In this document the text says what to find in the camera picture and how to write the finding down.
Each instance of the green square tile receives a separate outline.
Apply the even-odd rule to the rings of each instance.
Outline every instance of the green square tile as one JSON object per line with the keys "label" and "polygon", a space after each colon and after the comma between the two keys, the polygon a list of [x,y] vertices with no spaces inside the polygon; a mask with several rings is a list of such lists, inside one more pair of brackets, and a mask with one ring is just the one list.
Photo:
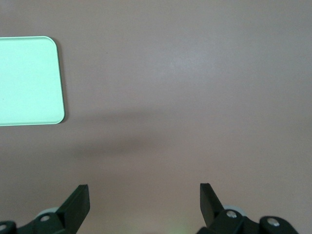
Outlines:
{"label": "green square tile", "polygon": [[0,38],[0,126],[56,124],[64,115],[54,41]]}

